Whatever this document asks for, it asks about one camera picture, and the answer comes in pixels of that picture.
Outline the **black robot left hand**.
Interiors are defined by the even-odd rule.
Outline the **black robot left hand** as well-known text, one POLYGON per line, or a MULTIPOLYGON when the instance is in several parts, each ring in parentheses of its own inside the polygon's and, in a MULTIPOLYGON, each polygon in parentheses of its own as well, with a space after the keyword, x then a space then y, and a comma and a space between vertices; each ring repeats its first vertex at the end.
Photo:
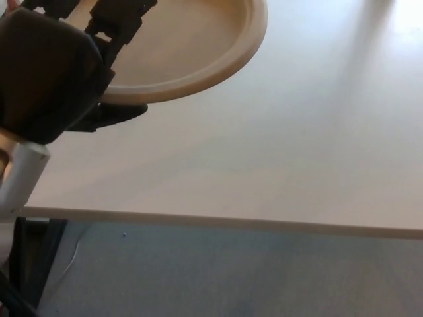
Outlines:
POLYGON ((20 1, 1 15, 1 129, 47 145, 146 113, 145 103, 103 102, 112 65, 154 1, 97 1, 83 30, 66 18, 76 1, 20 1))

